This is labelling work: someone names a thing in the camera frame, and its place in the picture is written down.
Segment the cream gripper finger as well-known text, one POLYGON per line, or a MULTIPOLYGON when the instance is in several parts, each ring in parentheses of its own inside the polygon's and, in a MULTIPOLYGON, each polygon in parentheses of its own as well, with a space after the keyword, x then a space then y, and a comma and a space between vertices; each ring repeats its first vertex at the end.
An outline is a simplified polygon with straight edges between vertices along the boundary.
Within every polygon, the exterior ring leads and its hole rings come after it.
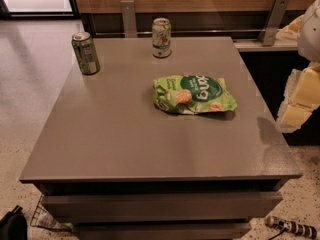
POLYGON ((290 127, 300 128, 311 115, 312 113, 304 108, 288 105, 280 121, 290 127))

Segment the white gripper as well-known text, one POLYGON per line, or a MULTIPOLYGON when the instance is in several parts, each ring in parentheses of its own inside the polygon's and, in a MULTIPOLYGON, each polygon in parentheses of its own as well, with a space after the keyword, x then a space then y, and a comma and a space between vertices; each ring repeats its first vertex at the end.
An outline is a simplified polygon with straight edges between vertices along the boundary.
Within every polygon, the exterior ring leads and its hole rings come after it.
MULTIPOLYGON (((276 34, 277 40, 294 40, 298 38, 303 15, 298 16, 276 34)), ((299 77, 291 97, 291 103, 315 110, 320 106, 320 66, 305 68, 299 77)))

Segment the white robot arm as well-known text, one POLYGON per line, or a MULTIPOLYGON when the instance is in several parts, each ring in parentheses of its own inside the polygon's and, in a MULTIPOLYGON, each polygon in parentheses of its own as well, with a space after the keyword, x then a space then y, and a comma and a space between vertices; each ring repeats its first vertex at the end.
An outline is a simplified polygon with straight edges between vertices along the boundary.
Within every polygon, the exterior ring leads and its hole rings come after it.
POLYGON ((315 0, 303 15, 279 30, 276 38, 295 40, 298 54, 309 61, 302 71, 291 71, 277 113, 279 130, 292 133, 320 107, 320 0, 315 0))

